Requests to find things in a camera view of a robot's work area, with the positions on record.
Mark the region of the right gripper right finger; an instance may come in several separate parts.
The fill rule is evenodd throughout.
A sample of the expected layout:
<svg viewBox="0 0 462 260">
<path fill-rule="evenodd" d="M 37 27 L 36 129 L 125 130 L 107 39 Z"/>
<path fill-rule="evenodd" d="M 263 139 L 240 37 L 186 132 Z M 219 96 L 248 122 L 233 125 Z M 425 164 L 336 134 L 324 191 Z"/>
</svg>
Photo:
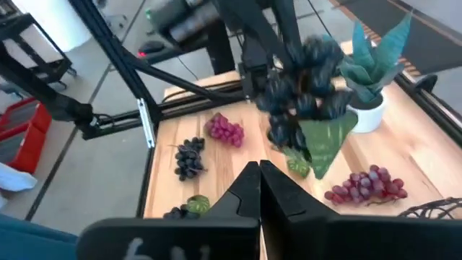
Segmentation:
<svg viewBox="0 0 462 260">
<path fill-rule="evenodd" d="M 462 260 L 462 220 L 338 214 L 260 162 L 268 260 Z"/>
</svg>

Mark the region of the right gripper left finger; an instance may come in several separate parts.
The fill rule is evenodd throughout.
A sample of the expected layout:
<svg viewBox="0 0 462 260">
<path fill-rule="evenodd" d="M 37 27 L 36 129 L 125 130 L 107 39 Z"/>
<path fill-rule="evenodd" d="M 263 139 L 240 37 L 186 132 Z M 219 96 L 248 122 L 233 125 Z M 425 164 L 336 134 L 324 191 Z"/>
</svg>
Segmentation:
<svg viewBox="0 0 462 260">
<path fill-rule="evenodd" d="M 259 260 L 261 169 L 249 162 L 204 216 L 113 218 L 90 225 L 78 260 Z"/>
</svg>

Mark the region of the pink grape bunch with leaf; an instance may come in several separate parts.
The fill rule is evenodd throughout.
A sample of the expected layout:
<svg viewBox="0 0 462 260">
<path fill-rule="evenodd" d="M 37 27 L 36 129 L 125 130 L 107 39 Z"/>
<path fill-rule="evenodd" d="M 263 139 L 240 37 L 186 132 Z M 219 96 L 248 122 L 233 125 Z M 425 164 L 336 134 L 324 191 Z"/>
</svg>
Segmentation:
<svg viewBox="0 0 462 260">
<path fill-rule="evenodd" d="M 241 147 L 244 138 L 244 129 L 238 123 L 231 123 L 221 113 L 215 113 L 206 123 L 205 132 L 212 138 Z"/>
</svg>

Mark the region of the dark red grape bunch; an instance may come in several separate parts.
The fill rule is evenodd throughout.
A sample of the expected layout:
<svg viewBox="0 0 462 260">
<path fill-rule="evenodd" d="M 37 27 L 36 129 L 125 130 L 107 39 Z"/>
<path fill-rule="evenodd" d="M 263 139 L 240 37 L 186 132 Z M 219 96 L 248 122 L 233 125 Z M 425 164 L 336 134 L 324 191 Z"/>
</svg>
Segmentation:
<svg viewBox="0 0 462 260">
<path fill-rule="evenodd" d="M 351 173 L 341 185 L 324 193 L 324 199 L 333 204 L 365 206 L 395 203 L 407 197 L 404 181 L 393 178 L 387 168 L 378 165 L 371 165 L 368 172 Z"/>
</svg>

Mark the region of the leafless black grape bunch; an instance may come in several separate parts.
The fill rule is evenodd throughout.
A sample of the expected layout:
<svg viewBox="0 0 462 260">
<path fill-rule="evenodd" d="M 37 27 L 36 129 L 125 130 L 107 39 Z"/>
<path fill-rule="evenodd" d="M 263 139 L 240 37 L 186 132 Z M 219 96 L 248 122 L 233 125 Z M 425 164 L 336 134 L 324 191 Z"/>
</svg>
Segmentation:
<svg viewBox="0 0 462 260">
<path fill-rule="evenodd" d="M 192 139 L 185 139 L 182 144 L 170 144 L 170 147 L 177 149 L 174 155 L 176 159 L 174 174 L 178 176 L 179 181 L 195 178 L 208 171 L 201 158 L 205 148 L 204 138 L 195 136 Z"/>
</svg>

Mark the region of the dark wicker basket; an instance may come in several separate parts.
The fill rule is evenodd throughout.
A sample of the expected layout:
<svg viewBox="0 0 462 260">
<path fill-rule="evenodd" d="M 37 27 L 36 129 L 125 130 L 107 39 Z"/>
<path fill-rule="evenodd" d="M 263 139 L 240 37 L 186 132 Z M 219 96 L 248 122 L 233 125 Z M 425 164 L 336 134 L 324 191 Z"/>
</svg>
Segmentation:
<svg viewBox="0 0 462 260">
<path fill-rule="evenodd" d="M 410 207 L 398 215 L 399 217 L 462 220 L 462 198 L 448 197 Z"/>
</svg>

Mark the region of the black device with red light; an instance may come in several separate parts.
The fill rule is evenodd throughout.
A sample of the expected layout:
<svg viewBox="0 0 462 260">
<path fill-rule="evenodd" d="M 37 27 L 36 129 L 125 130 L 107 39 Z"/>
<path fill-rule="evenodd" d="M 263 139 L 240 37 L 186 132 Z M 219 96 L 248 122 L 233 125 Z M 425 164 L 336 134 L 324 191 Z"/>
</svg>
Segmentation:
<svg viewBox="0 0 462 260">
<path fill-rule="evenodd" d="M 149 40 L 143 43 L 138 49 L 138 57 L 144 58 L 148 55 L 158 53 L 165 49 L 165 44 L 161 41 Z"/>
</svg>

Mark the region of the snake plant in white pot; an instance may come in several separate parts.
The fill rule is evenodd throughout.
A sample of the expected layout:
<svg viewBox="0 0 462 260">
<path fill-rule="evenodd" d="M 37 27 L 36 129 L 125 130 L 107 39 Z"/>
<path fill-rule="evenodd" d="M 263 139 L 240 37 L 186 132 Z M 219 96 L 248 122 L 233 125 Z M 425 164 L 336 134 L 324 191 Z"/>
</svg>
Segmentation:
<svg viewBox="0 0 462 260">
<path fill-rule="evenodd" d="M 404 18 L 381 39 L 377 46 L 366 37 L 359 22 L 355 23 L 352 35 L 352 56 L 339 66 L 346 85 L 353 90 L 354 97 L 348 108 L 357 114 L 354 133 L 369 133 L 379 127 L 385 111 L 386 98 L 382 94 L 404 70 L 399 58 L 406 45 L 412 13 Z"/>
</svg>

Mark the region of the teal chair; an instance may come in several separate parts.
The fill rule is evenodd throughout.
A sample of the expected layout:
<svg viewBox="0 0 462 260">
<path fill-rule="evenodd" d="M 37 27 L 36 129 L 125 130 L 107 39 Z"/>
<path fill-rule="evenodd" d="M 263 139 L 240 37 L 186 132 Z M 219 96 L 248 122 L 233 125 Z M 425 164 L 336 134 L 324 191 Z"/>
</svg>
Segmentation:
<svg viewBox="0 0 462 260">
<path fill-rule="evenodd" d="M 77 260 L 77 238 L 0 214 L 0 260 Z"/>
</svg>

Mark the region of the black utility cart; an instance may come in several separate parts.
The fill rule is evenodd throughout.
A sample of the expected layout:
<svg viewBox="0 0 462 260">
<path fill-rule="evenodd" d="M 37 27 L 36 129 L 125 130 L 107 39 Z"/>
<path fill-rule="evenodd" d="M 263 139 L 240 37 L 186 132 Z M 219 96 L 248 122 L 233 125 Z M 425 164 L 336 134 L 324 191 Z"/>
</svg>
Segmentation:
<svg viewBox="0 0 462 260">
<path fill-rule="evenodd" d="M 59 90 L 67 88 L 65 74 L 77 76 L 71 60 L 31 14 L 0 19 L 0 49 Z"/>
</svg>

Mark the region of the red storage bin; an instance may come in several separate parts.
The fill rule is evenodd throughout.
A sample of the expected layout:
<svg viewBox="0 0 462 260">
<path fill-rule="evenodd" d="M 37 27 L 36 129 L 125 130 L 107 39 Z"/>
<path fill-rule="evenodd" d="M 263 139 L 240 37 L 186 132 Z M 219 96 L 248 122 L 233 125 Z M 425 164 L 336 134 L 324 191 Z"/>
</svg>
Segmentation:
<svg viewBox="0 0 462 260">
<path fill-rule="evenodd" d="M 51 121 L 45 106 L 32 97 L 9 106 L 0 116 L 0 163 L 33 174 Z"/>
</svg>

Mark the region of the white cloth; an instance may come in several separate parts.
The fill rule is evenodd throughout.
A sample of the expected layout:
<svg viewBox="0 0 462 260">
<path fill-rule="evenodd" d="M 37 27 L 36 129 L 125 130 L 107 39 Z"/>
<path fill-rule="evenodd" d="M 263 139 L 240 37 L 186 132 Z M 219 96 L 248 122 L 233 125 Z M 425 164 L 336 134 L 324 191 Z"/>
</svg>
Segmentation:
<svg viewBox="0 0 462 260">
<path fill-rule="evenodd" d="M 37 179 L 29 173 L 16 170 L 0 162 L 0 189 L 23 191 L 34 188 L 37 182 Z"/>
</svg>

